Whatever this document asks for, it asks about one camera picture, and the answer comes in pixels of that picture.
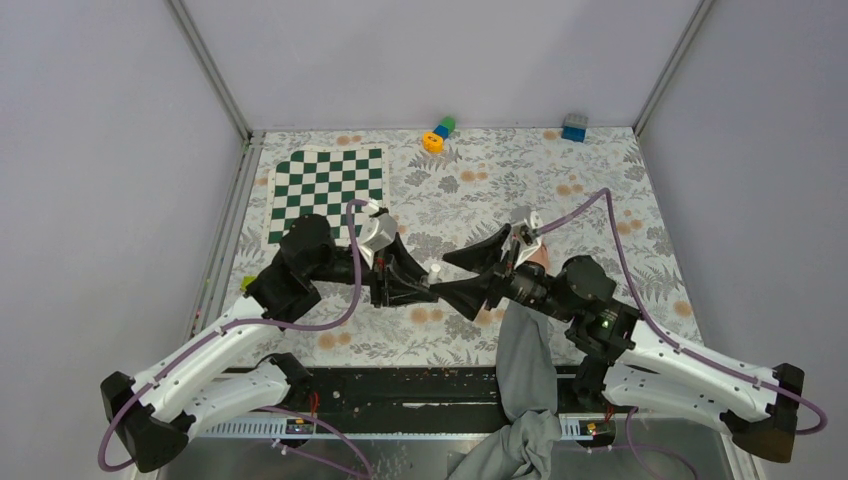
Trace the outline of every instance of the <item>floral patterned tablecloth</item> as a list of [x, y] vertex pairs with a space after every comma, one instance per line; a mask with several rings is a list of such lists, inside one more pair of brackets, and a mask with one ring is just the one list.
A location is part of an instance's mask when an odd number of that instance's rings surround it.
[[[558, 130], [455, 131], [438, 155], [421, 148], [421, 130], [268, 133], [228, 282], [225, 305], [242, 279], [268, 265], [261, 247], [268, 172], [305, 146], [380, 143], [391, 158], [390, 207], [404, 243], [425, 268], [445, 252], [488, 237], [518, 206], [531, 205], [548, 223], [576, 208], [601, 187], [613, 193], [617, 228], [634, 278], [655, 318], [686, 338], [701, 341], [663, 226], [636, 138], [629, 128], [592, 128], [583, 144]], [[548, 234], [554, 269], [567, 258], [591, 254], [619, 283], [618, 297], [633, 304], [624, 286], [604, 202]], [[444, 265], [444, 280], [468, 275]], [[318, 284], [323, 300], [299, 323], [332, 321], [347, 307], [351, 287]], [[292, 352], [306, 366], [492, 365], [506, 300], [469, 322], [444, 303], [376, 309], [364, 292], [351, 320], [328, 332], [277, 333], [237, 366], [253, 366], [273, 352]], [[583, 354], [565, 339], [566, 325], [551, 320], [557, 363]]]

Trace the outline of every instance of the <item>green and white checkerboard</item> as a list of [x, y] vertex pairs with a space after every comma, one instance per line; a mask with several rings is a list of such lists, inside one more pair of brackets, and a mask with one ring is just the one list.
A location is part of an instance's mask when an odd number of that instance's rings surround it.
[[[303, 147], [268, 174], [268, 204], [263, 246], [272, 248], [307, 213], [327, 217], [338, 245], [350, 239], [345, 206], [354, 198], [374, 198], [388, 205], [388, 158], [384, 145], [354, 150]], [[367, 215], [355, 216], [356, 234]]]

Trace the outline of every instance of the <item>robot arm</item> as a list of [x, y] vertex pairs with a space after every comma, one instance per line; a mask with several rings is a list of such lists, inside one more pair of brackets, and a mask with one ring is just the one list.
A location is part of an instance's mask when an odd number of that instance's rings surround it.
[[[361, 282], [370, 289], [375, 307], [442, 299], [473, 320], [481, 308], [494, 308], [507, 297], [570, 322], [566, 337], [587, 354], [574, 382], [578, 399], [587, 406], [627, 405], [678, 415], [731, 434], [738, 446], [754, 455], [789, 461], [798, 404], [710, 368], [681, 350], [756, 379], [777, 381], [798, 395], [803, 387], [800, 369], [748, 365], [670, 331], [663, 340], [638, 310], [612, 297], [615, 282], [591, 257], [573, 257], [559, 274], [548, 275], [527, 261], [541, 246], [535, 235], [541, 221], [535, 212], [517, 210], [513, 223], [491, 238], [443, 256], [477, 277], [436, 283], [437, 270], [428, 273], [409, 255], [388, 211], [376, 202], [365, 211], [370, 218], [357, 248]], [[219, 319], [156, 365], [133, 377], [115, 372], [106, 378], [101, 392], [110, 421], [137, 397], [117, 422], [116, 432], [139, 470], [168, 463], [194, 436], [217, 423], [306, 395], [309, 373], [291, 354], [271, 356], [237, 378], [211, 382], [278, 328], [261, 321], [295, 322], [315, 306], [320, 295], [313, 281], [353, 284], [353, 262], [350, 247], [335, 245], [326, 218], [304, 215], [280, 241], [271, 265]], [[668, 339], [678, 346], [672, 347]]]
[[[364, 210], [371, 217], [357, 243], [362, 282], [370, 289], [372, 304], [438, 301], [427, 289], [435, 276], [406, 251], [388, 211], [376, 202]], [[309, 373], [291, 354], [273, 355], [249, 373], [212, 382], [278, 328], [257, 320], [296, 321], [320, 300], [312, 281], [353, 284], [353, 262], [350, 247], [335, 245], [325, 217], [304, 215], [281, 240], [271, 265], [215, 322], [150, 368], [132, 377], [121, 372], [107, 377], [100, 388], [110, 421], [128, 400], [138, 397], [116, 433], [139, 470], [167, 464], [211, 426], [305, 396]]]
[[[802, 370], [741, 362], [659, 324], [665, 337], [658, 335], [639, 310], [613, 298], [616, 283], [591, 257], [569, 259], [556, 276], [532, 262], [522, 263], [528, 256], [524, 252], [538, 248], [537, 223], [527, 216], [479, 244], [445, 254], [446, 262], [478, 276], [430, 290], [469, 320], [480, 308], [495, 308], [507, 297], [570, 322], [566, 337], [587, 354], [575, 393], [593, 409], [612, 404], [678, 415], [731, 434], [751, 454], [790, 460], [798, 403], [760, 383], [800, 395]], [[705, 362], [757, 381], [747, 382]]]

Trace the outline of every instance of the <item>white wall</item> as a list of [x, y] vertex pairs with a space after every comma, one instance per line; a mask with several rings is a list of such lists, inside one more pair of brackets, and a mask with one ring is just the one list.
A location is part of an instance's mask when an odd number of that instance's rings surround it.
[[240, 140], [164, 1], [2, 8], [0, 477], [120, 478], [99, 383], [181, 342]]
[[187, 0], [256, 129], [632, 125], [697, 0]]
[[800, 366], [830, 414], [771, 480], [848, 466], [846, 24], [842, 0], [717, 2], [642, 138], [705, 339]]

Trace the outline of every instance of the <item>blue block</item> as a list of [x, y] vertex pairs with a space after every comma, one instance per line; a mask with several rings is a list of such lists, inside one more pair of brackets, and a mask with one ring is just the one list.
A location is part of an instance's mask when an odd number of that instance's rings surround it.
[[583, 140], [586, 140], [586, 130], [582, 128], [563, 127], [562, 138], [582, 143]]
[[447, 139], [448, 135], [450, 135], [450, 130], [448, 130], [448, 127], [444, 125], [439, 125], [438, 127], [436, 127], [435, 130], [433, 130], [433, 133], [444, 139]]

